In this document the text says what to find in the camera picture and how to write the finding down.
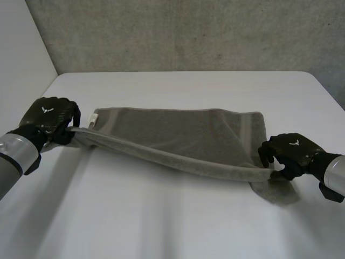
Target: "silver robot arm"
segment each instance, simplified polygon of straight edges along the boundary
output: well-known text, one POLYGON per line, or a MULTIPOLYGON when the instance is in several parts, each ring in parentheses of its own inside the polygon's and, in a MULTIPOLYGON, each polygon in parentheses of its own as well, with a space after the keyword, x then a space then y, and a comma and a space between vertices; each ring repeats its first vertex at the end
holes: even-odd
POLYGON ((37 99, 23 116, 19 127, 0 137, 0 200, 24 174, 35 171, 40 152, 47 142, 67 145, 74 133, 69 123, 79 127, 78 105, 66 98, 37 99))
POLYGON ((0 137, 0 200, 23 174, 38 168, 46 141, 45 134, 31 125, 0 137))

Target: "gray concrete wall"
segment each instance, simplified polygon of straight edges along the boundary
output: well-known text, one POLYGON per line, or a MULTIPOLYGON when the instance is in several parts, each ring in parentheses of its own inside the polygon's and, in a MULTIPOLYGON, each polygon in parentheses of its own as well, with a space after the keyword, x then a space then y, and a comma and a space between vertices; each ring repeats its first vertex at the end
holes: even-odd
POLYGON ((345 107, 344 0, 26 0, 58 73, 305 71, 345 107))

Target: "table surface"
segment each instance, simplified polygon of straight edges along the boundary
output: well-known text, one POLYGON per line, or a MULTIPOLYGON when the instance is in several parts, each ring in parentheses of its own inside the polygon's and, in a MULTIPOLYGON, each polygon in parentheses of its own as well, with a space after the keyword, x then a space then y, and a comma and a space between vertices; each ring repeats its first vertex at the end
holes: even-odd
MULTIPOLYGON (((299 132, 345 154, 345 112, 304 72, 68 73, 44 94, 98 107, 259 111, 267 136, 299 132)), ((56 148, 0 202, 1 258, 343 258, 345 205, 318 181, 278 207, 247 183, 99 148, 56 148)))

